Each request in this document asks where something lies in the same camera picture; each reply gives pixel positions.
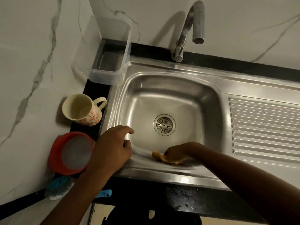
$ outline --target drain strainer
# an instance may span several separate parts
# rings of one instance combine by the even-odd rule
[[[157,116],[153,125],[155,131],[162,136],[169,136],[175,130],[175,121],[170,115],[167,114],[161,114]]]

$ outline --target clear plastic container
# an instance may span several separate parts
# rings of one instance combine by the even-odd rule
[[[91,17],[72,68],[92,82],[122,85],[130,58],[131,27],[127,22]]]

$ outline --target person's right hand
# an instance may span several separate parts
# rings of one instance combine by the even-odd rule
[[[195,144],[199,145],[199,143],[196,142],[188,142],[181,145],[169,147],[164,155],[169,162],[181,162],[186,159],[190,159],[190,150],[195,146]]]
[[[86,172],[105,172],[112,176],[122,168],[132,155],[130,140],[124,140],[127,133],[133,134],[129,126],[118,125],[99,136]]]

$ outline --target faucet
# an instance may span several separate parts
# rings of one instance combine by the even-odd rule
[[[188,33],[193,26],[193,43],[204,43],[204,4],[202,1],[196,1],[190,8],[185,24],[183,25],[180,37],[176,42],[176,48],[172,54],[172,58],[176,62],[183,60],[183,47],[185,45]]]

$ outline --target mug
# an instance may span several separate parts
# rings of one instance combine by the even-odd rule
[[[94,126],[102,118],[101,109],[107,103],[106,98],[100,97],[94,101],[85,94],[69,96],[62,104],[62,113],[66,118],[85,126]]]

